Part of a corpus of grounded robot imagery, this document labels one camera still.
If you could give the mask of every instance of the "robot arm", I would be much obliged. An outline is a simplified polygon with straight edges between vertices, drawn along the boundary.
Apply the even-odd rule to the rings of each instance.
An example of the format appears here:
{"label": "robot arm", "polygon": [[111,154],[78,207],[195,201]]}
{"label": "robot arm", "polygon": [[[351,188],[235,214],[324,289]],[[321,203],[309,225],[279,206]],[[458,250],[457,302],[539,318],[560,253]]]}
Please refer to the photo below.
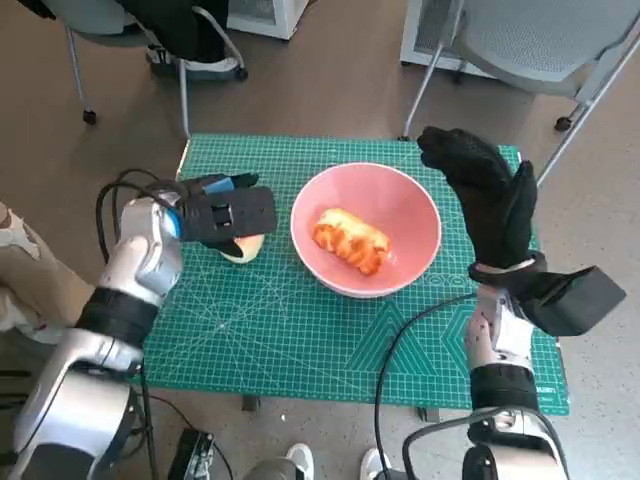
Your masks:
{"label": "robot arm", "polygon": [[[559,440],[539,413],[531,362],[533,327],[556,336],[581,335],[625,293],[595,268],[547,273],[544,256],[537,252],[512,269],[472,265],[470,275],[484,282],[465,335],[473,410],[504,411],[469,428],[475,446],[465,456],[463,479],[568,480]],[[583,300],[577,306],[576,298]]]}
{"label": "robot arm", "polygon": [[17,420],[12,480],[94,478],[118,459],[140,409],[122,379],[140,370],[144,340],[178,282],[180,243],[217,248],[276,227],[270,190],[231,190],[230,182],[220,175],[190,180],[182,197],[159,191],[179,208],[179,217],[151,198],[126,205],[121,240]]}

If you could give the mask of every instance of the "white cabinet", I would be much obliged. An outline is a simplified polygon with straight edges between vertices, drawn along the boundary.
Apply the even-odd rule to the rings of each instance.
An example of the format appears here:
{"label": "white cabinet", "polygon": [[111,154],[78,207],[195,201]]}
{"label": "white cabinet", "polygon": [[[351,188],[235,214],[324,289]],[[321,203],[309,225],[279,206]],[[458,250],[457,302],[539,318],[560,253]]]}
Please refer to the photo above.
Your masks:
{"label": "white cabinet", "polygon": [[227,27],[289,40],[308,0],[230,0]]}
{"label": "white cabinet", "polygon": [[[404,20],[402,49],[400,51],[402,62],[429,65],[433,51],[438,44],[442,24],[449,11],[449,4],[450,0],[407,0],[407,14]],[[490,76],[474,65],[463,62],[450,49],[446,49],[442,53],[436,67],[446,70],[462,68],[465,73]]]}

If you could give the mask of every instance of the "white sneaker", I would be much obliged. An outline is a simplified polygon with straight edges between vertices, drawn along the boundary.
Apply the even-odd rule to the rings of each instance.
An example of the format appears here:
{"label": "white sneaker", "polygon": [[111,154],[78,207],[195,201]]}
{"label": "white sneaker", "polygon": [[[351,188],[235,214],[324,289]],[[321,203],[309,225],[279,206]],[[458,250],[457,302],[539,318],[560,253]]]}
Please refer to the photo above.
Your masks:
{"label": "white sneaker", "polygon": [[[387,467],[391,469],[391,462],[386,453],[384,454],[384,459]],[[362,458],[362,463],[360,464],[360,480],[373,480],[380,472],[382,472],[380,454],[377,448],[371,448],[367,450],[367,453],[365,453]]]}
{"label": "white sneaker", "polygon": [[227,73],[238,68],[238,59],[235,57],[227,57],[224,60],[214,63],[193,62],[187,60],[184,62],[187,70],[191,72],[209,72],[209,73]]}
{"label": "white sneaker", "polygon": [[304,473],[304,480],[313,480],[313,454],[308,445],[296,443],[287,452],[286,458],[296,464]]}

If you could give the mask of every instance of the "wire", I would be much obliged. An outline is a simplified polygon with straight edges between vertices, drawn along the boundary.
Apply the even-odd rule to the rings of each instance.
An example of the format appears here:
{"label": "wire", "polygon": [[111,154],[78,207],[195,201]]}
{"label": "wire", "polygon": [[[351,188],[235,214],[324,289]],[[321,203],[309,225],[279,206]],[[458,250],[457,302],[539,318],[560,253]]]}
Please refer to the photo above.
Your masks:
{"label": "wire", "polygon": [[140,387],[142,388],[142,406],[145,418],[145,437],[147,440],[147,453],[149,454],[149,466],[151,467],[151,479],[158,480],[158,462],[156,460],[156,444],[153,439],[153,422],[151,420],[151,405],[149,404],[149,387],[144,371],[144,361],[140,364]]}
{"label": "wire", "polygon": [[527,408],[527,407],[519,407],[519,406],[504,406],[504,407],[494,408],[486,412],[472,413],[471,415],[468,415],[466,417],[447,420],[446,422],[441,422],[436,425],[428,425],[426,427],[420,428],[419,430],[416,430],[407,438],[405,438],[404,442],[402,443],[402,461],[404,462],[404,468],[405,468],[405,472],[407,474],[408,479],[417,480],[415,472],[413,470],[413,465],[411,463],[411,452],[409,451],[409,449],[411,448],[411,444],[416,440],[426,435],[429,435],[431,433],[447,430],[449,428],[459,427],[462,425],[469,425],[472,423],[481,422],[483,420],[493,418],[502,412],[513,411],[513,410],[515,411],[519,410],[519,411],[534,415],[536,418],[538,418],[538,420],[540,420],[544,424],[547,431],[549,432],[551,441],[556,445],[556,448],[558,449],[558,456],[560,457],[560,463],[562,463],[562,468],[564,469],[564,473],[567,477],[567,480],[570,480],[569,467],[567,464],[566,455],[562,448],[562,444],[560,443],[560,438],[558,437],[558,433],[556,432],[555,428],[553,428],[553,425],[551,424],[549,419],[546,418],[537,410],[534,410],[532,408]]}
{"label": "wire", "polygon": [[224,455],[224,453],[222,453],[222,450],[220,450],[220,447],[218,446],[218,444],[216,442],[213,442],[213,448],[216,449],[216,451],[220,455],[220,458],[222,458],[222,461],[224,462],[224,466],[227,467],[227,473],[229,474],[229,480],[233,480],[233,472],[231,471],[231,465],[229,465],[229,461],[227,460],[227,457]]}
{"label": "wire", "polygon": [[468,300],[470,298],[475,297],[475,293],[467,293],[465,295],[460,295],[458,297],[450,298],[443,302],[438,303],[432,307],[424,309],[422,312],[415,315],[411,318],[407,323],[405,323],[400,331],[396,334],[393,342],[391,343],[391,347],[387,351],[387,354],[384,358],[384,362],[382,364],[382,369],[380,369],[380,374],[378,375],[378,382],[376,384],[376,399],[373,408],[373,429],[376,437],[376,447],[378,449],[378,453],[380,454],[380,461],[382,462],[382,471],[384,472],[384,476],[386,480],[391,480],[391,472],[389,471],[389,466],[387,465],[387,461],[384,457],[384,450],[382,448],[382,435],[380,435],[380,403],[382,402],[382,387],[384,386],[384,380],[387,375],[387,370],[389,369],[390,360],[393,357],[393,354],[402,338],[402,335],[418,320],[427,315],[436,312],[440,309],[448,307],[449,305],[453,305],[464,300]]}
{"label": "wire", "polygon": [[[159,181],[160,178],[150,172],[149,170],[145,170],[143,168],[127,168],[126,170],[121,171],[116,178],[116,182],[121,182],[124,180],[124,177],[129,175],[130,173],[142,173],[144,175],[148,175],[153,178],[155,181]],[[120,223],[118,222],[118,187],[113,189],[113,194],[111,195],[111,221],[113,222],[113,235],[116,239],[116,242],[120,239]]]}
{"label": "wire", "polygon": [[140,185],[136,185],[135,183],[127,182],[124,180],[118,180],[118,181],[106,184],[104,187],[102,187],[102,189],[100,190],[100,193],[98,193],[98,198],[96,199],[96,211],[95,211],[96,229],[98,230],[98,242],[100,244],[100,251],[102,252],[102,257],[104,258],[105,263],[109,261],[109,250],[107,248],[107,241],[104,235],[104,223],[102,222],[102,206],[104,204],[104,199],[107,196],[107,194],[116,187],[125,187],[125,188],[130,188],[132,190],[136,190],[145,197],[153,198],[153,200],[158,205],[161,205],[162,207],[172,211],[178,217],[180,217],[180,213],[178,212],[178,210],[176,210],[175,207],[173,207],[164,198],[160,197],[159,195],[157,195],[156,193],[152,192],[151,190],[145,187],[141,187]]}
{"label": "wire", "polygon": [[165,405],[168,405],[169,407],[171,407],[171,409],[176,412],[180,418],[182,418],[182,421],[192,430],[197,430],[196,427],[193,426],[193,423],[191,423],[189,421],[189,419],[187,418],[187,416],[182,413],[180,411],[180,409],[178,407],[176,407],[173,403],[171,403],[169,400],[167,400],[166,398],[162,398],[162,397],[156,397],[155,395],[149,395],[149,398],[153,398],[154,400],[158,400],[159,402],[164,403]]}
{"label": "wire", "polygon": [[[152,398],[154,400],[158,400],[159,402],[162,402],[165,405],[169,406],[174,412],[176,412],[180,416],[180,418],[182,418],[182,421],[185,423],[185,425],[187,425],[192,430],[197,430],[197,428],[193,426],[193,423],[191,423],[189,421],[187,416],[184,413],[182,413],[182,411],[178,407],[176,407],[175,404],[173,404],[172,402],[170,402],[166,398],[157,397],[156,395],[149,395],[149,398]],[[213,442],[213,448],[216,449],[216,451],[220,455],[220,458],[222,458],[222,461],[224,462],[224,466],[227,468],[227,473],[229,474],[229,479],[233,480],[234,479],[233,471],[231,470],[231,464],[229,463],[229,460],[227,460],[226,455],[224,453],[222,453],[222,450],[220,450],[220,447],[218,446],[218,444],[215,441]]]}
{"label": "wire", "polygon": [[[136,395],[138,394],[135,390],[132,389],[132,391],[134,394]],[[132,406],[136,412],[138,421],[140,422],[140,427],[132,428],[131,431],[129,432],[129,437],[140,435],[140,440],[138,440],[138,444],[130,452],[120,455],[120,458],[118,459],[119,461],[127,460],[137,455],[138,452],[142,450],[142,447],[144,447],[145,440],[147,438],[147,436],[144,435],[147,429],[147,421],[140,407],[140,403],[136,400],[135,402],[132,403]]]}

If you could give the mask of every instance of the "green cutting mat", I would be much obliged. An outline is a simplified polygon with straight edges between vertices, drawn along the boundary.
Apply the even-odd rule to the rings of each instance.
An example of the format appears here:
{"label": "green cutting mat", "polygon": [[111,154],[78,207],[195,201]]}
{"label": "green cutting mat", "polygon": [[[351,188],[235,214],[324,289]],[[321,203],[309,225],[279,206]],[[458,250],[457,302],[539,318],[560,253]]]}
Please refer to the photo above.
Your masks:
{"label": "green cutting mat", "polygon": [[[513,166],[518,152],[502,147]],[[415,143],[328,138],[194,135],[181,177],[256,172],[275,194],[278,231],[256,260],[238,266],[200,245],[183,247],[184,273],[146,344],[152,385],[323,400],[369,402],[383,352],[401,324],[446,298],[474,290],[462,213],[444,177],[420,163]],[[345,162],[375,162],[411,175],[442,218],[442,247],[427,273],[390,297],[355,300],[321,286],[289,236],[298,191]],[[474,302],[416,324],[394,358],[384,402],[468,408],[462,337]],[[536,331],[534,368],[546,413],[567,414],[562,359],[554,338]]]}

